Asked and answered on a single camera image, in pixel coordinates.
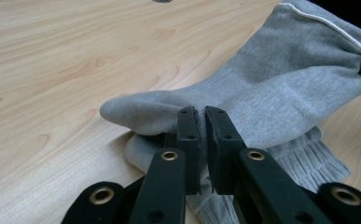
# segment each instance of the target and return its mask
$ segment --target wooden table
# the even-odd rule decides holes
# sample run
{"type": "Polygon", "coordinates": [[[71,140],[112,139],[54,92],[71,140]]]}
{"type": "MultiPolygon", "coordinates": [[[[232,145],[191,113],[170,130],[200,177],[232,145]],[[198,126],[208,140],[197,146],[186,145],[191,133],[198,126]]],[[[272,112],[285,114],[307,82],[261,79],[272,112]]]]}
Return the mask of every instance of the wooden table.
{"type": "MultiPolygon", "coordinates": [[[[0,224],[60,223],[89,185],[142,176],[101,104],[208,77],[278,2],[0,1],[0,224]]],[[[322,128],[361,189],[361,97],[322,128]]]]}

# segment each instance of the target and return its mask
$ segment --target sock cuff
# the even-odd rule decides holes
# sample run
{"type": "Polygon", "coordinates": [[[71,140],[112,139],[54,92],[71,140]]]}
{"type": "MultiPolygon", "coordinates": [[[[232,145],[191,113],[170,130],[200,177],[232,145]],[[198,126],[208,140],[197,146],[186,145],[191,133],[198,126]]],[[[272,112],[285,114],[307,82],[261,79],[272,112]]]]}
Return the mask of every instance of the sock cuff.
{"type": "Polygon", "coordinates": [[[340,182],[350,174],[321,137],[321,130],[314,127],[293,141],[266,150],[298,185],[316,192],[320,185],[340,182]]]}

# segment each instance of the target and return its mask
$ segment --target white stripe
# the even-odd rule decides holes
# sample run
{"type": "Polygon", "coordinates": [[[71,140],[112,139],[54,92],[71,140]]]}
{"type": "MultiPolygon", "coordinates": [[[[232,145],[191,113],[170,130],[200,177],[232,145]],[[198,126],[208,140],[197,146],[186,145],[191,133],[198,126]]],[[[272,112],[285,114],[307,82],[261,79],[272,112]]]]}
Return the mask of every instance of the white stripe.
{"type": "Polygon", "coordinates": [[[336,24],[334,24],[332,21],[329,21],[323,17],[319,17],[319,16],[315,16],[312,14],[308,14],[305,12],[300,11],[298,8],[296,8],[294,5],[290,4],[290,3],[279,3],[278,4],[281,7],[287,8],[287,9],[291,9],[292,11],[294,11],[295,13],[297,13],[298,15],[308,18],[308,19],[312,19],[315,21],[320,21],[321,23],[331,27],[332,29],[334,29],[335,31],[337,31],[338,33],[340,33],[340,35],[342,35],[343,37],[345,37],[349,42],[351,42],[352,44],[354,44],[357,48],[359,48],[361,50],[361,43],[358,42],[356,39],[354,39],[351,35],[349,35],[348,33],[346,33],[344,30],[342,30],[340,27],[338,27],[336,24]]]}

